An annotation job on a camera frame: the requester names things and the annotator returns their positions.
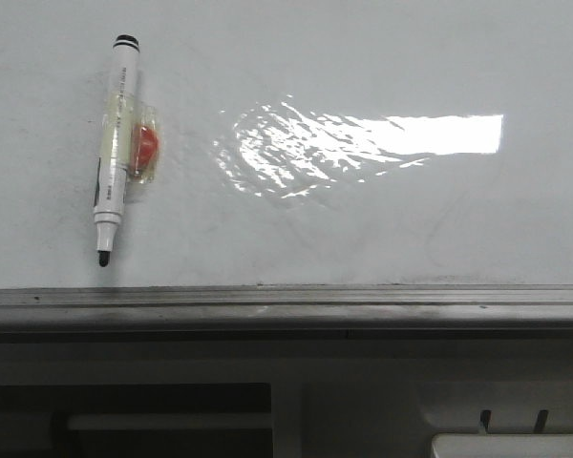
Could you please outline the red magnet taped to marker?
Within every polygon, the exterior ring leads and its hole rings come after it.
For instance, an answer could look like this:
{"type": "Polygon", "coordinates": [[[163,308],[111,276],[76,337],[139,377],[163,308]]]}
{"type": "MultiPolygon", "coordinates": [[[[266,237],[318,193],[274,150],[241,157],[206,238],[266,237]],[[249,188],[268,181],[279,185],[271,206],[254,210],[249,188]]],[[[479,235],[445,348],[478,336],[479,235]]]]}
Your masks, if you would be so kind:
{"type": "Polygon", "coordinates": [[[159,117],[155,107],[139,103],[134,120],[129,180],[146,184],[155,178],[161,152],[159,117]]]}

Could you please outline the white whiteboard marker black tip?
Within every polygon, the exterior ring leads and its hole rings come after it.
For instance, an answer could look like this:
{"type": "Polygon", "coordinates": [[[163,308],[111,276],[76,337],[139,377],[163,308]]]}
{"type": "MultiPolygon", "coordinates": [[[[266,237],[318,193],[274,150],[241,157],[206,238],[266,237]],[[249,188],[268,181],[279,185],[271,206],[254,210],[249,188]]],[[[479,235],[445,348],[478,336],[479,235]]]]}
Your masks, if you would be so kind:
{"type": "Polygon", "coordinates": [[[119,35],[112,47],[94,200],[98,263],[109,264],[125,209],[138,95],[138,40],[119,35]]]}

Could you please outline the white whiteboard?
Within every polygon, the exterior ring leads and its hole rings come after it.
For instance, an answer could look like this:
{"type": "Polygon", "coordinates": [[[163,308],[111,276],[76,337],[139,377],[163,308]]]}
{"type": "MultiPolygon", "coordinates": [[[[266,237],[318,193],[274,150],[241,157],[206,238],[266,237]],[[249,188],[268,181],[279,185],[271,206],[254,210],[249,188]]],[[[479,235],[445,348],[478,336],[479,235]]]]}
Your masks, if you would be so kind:
{"type": "Polygon", "coordinates": [[[573,284],[573,1],[0,1],[0,288],[573,284]],[[107,267],[111,47],[158,112],[107,267]]]}

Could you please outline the grey aluminium whiteboard tray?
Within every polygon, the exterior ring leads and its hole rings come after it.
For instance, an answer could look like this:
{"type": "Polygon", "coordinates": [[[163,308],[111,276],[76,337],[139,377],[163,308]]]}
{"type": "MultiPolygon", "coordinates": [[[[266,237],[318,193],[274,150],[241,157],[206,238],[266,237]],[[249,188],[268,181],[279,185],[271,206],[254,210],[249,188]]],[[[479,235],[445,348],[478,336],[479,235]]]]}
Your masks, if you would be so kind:
{"type": "Polygon", "coordinates": [[[0,342],[573,334],[573,285],[251,285],[0,289],[0,342]]]}

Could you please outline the white box lower right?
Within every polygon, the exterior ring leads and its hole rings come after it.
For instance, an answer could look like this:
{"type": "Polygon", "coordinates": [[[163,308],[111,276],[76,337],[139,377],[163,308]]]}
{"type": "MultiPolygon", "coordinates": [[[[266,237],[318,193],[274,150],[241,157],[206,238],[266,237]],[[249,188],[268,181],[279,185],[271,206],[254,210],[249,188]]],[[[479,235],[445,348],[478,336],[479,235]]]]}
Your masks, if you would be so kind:
{"type": "Polygon", "coordinates": [[[573,434],[438,434],[431,457],[573,457],[573,434]]]}

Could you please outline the black hook left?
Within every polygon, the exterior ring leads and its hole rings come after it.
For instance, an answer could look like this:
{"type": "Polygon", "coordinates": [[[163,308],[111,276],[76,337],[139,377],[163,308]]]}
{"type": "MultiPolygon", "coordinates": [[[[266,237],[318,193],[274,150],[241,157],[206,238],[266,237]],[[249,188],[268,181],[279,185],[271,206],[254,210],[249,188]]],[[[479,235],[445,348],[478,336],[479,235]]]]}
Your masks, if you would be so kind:
{"type": "Polygon", "coordinates": [[[490,409],[483,409],[480,412],[478,429],[481,434],[487,434],[489,432],[491,417],[492,411],[490,409]]]}

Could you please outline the black hook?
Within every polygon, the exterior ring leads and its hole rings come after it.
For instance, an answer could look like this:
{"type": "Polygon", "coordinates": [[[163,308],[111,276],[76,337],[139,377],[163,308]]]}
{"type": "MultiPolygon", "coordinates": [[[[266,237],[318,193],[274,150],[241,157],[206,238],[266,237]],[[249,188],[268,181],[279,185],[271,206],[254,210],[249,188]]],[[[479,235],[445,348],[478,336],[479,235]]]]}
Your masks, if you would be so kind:
{"type": "Polygon", "coordinates": [[[538,412],[536,422],[533,428],[534,434],[543,434],[546,427],[548,416],[549,416],[549,411],[547,409],[541,409],[538,412]]]}
{"type": "Polygon", "coordinates": [[[490,409],[483,409],[480,412],[478,429],[481,434],[487,434],[489,432],[491,417],[492,411],[490,409]]]}

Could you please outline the black hook right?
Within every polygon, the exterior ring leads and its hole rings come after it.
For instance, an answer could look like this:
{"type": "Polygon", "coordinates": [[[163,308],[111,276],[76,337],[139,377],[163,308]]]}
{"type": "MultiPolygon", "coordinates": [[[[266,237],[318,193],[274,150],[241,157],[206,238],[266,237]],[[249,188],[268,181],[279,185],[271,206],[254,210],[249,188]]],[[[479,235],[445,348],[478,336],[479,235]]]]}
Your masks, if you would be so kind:
{"type": "Polygon", "coordinates": [[[536,422],[533,428],[534,434],[543,434],[546,427],[548,416],[549,416],[549,411],[547,409],[541,409],[538,412],[536,422]]]}

